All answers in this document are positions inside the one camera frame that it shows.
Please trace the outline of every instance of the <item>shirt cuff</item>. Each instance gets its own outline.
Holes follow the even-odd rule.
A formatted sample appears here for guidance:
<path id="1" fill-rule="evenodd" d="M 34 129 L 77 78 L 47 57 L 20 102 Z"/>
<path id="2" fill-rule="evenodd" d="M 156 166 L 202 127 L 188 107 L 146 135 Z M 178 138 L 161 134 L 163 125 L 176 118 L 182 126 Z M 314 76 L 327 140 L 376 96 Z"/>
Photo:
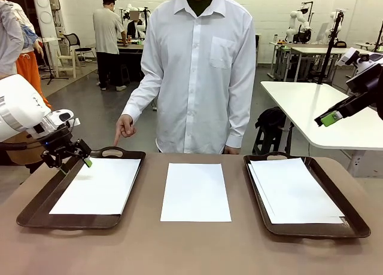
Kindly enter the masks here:
<path id="1" fill-rule="evenodd" d="M 243 136 L 229 135 L 226 145 L 231 148 L 241 148 L 243 138 Z"/>
<path id="2" fill-rule="evenodd" d="M 127 104 L 121 115 L 130 115 L 133 119 L 133 123 L 135 124 L 141 115 L 141 111 L 136 106 Z"/>

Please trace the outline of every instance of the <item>orange pants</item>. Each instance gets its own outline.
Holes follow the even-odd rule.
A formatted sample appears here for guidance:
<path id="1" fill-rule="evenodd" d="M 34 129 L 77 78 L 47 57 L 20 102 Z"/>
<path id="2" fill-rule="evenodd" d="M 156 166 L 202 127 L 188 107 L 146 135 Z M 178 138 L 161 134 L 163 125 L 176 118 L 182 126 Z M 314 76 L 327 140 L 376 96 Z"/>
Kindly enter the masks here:
<path id="1" fill-rule="evenodd" d="M 44 99 L 44 103 L 48 108 L 52 108 L 48 100 L 44 97 L 41 91 L 41 80 L 38 73 L 37 59 L 35 53 L 29 52 L 26 54 L 21 54 L 16 61 L 17 73 L 24 77 L 35 90 L 40 94 Z"/>

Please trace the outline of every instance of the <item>tray handle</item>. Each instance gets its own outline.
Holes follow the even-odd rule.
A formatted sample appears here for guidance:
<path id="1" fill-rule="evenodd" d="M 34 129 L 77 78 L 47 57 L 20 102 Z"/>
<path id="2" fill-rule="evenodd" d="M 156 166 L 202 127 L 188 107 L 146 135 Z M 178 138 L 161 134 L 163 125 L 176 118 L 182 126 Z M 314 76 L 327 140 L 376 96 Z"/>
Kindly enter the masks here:
<path id="1" fill-rule="evenodd" d="M 97 151 L 92 151 L 90 153 L 91 157 L 99 157 L 99 158 L 122 158 L 127 157 L 129 155 L 129 151 L 126 151 L 123 148 L 119 148 L 117 146 L 109 146 L 106 148 L 99 149 Z"/>

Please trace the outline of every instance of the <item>hand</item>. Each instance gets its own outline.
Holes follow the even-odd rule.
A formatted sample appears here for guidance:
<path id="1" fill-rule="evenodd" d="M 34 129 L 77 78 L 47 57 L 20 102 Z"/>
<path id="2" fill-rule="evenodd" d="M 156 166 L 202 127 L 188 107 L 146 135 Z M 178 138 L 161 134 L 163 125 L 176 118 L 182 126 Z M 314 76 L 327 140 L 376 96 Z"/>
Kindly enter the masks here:
<path id="1" fill-rule="evenodd" d="M 240 148 L 231 148 L 225 145 L 225 149 L 223 150 L 223 154 L 235 154 L 238 155 L 241 152 Z"/>
<path id="2" fill-rule="evenodd" d="M 38 41 L 36 41 L 34 43 L 34 48 L 36 49 L 37 53 L 39 53 L 41 55 L 41 57 L 44 58 L 44 51 L 42 50 L 42 48 L 41 48 L 41 46 L 40 46 Z"/>
<path id="3" fill-rule="evenodd" d="M 129 138 L 137 132 L 133 126 L 133 118 L 130 115 L 122 115 L 115 125 L 114 146 L 117 146 L 121 136 Z"/>

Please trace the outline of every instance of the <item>shirt pocket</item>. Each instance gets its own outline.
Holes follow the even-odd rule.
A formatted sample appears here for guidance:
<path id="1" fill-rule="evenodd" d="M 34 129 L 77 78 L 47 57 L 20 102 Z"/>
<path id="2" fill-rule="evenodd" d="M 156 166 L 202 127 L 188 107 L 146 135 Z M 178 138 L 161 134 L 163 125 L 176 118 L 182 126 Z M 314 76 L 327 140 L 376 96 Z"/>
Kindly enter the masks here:
<path id="1" fill-rule="evenodd" d="M 210 50 L 210 65 L 230 69 L 233 63 L 235 42 L 213 36 Z"/>

